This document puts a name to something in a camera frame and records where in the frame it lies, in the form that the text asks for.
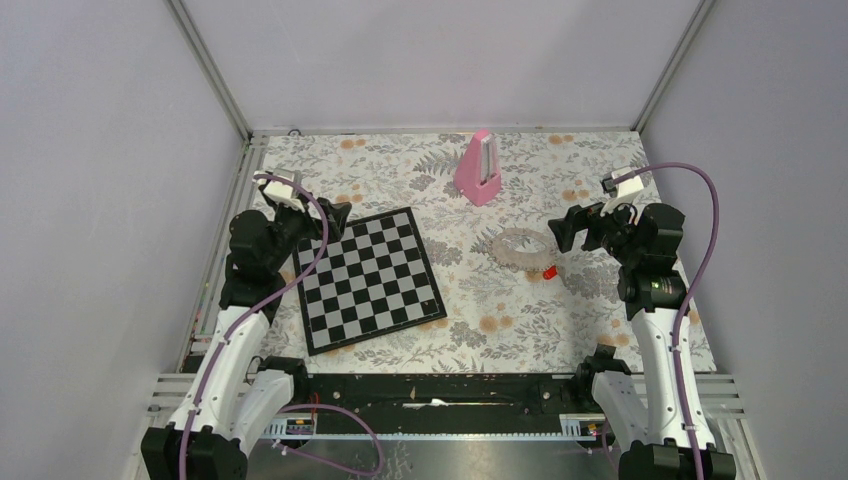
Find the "red key tag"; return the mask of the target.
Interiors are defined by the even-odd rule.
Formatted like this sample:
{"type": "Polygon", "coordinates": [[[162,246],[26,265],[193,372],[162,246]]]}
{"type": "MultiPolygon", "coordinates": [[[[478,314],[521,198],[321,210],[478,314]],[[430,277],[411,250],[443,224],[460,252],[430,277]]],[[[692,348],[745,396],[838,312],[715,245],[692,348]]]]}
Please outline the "red key tag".
{"type": "Polygon", "coordinates": [[[556,266],[551,266],[547,270],[545,270],[542,274],[542,277],[545,280],[551,280],[558,275],[558,270],[556,266]]]}

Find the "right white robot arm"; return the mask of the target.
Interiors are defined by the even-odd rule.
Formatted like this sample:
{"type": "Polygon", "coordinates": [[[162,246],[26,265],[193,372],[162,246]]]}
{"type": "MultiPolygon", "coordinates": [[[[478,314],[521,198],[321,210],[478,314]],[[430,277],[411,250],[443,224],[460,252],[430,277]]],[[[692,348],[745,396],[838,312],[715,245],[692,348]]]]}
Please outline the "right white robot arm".
{"type": "Polygon", "coordinates": [[[575,402],[604,413],[619,444],[621,479],[734,479],[734,457],[717,447],[691,366],[689,291],[675,268],[685,216],[662,203],[639,216],[635,210],[574,206],[548,223],[560,252],[585,232],[583,250],[603,249],[619,263],[618,295],[643,363],[645,401],[626,365],[598,350],[572,379],[575,402]]]}

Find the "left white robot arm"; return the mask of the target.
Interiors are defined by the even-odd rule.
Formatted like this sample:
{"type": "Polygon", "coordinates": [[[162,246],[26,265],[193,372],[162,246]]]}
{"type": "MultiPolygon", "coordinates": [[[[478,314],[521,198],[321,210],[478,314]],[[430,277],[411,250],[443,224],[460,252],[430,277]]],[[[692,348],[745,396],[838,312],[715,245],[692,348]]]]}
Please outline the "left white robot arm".
{"type": "Polygon", "coordinates": [[[271,201],[274,216],[246,210],[229,224],[229,253],[212,343],[183,400],[162,427],[150,427],[140,450],[152,479],[243,479],[248,457],[276,413],[309,401],[300,360],[261,366],[239,393],[288,287],[280,272],[303,242],[341,238],[352,206],[317,201],[319,216],[271,201]]]}

